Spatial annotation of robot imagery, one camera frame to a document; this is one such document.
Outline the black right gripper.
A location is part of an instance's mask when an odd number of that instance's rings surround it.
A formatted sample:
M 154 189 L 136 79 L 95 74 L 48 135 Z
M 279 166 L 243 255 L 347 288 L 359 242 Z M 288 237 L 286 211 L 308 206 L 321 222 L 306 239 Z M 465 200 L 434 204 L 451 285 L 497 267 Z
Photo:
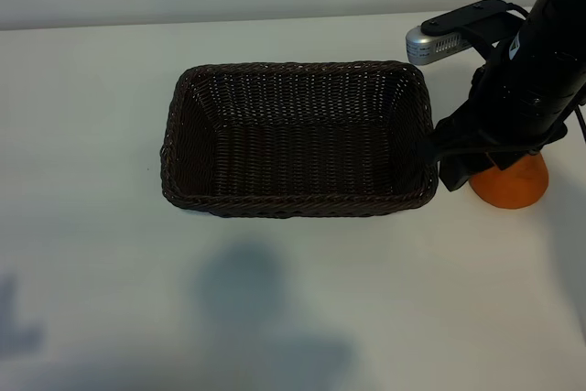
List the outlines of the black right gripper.
M 481 126 L 478 114 L 463 104 L 452 115 L 441 119 L 425 138 L 425 161 L 439 162 L 439 178 L 447 190 L 460 189 L 472 176 L 488 169 L 486 153 L 538 151 L 566 135 L 566 124 L 557 121 L 541 136 L 523 139 L 493 135 Z

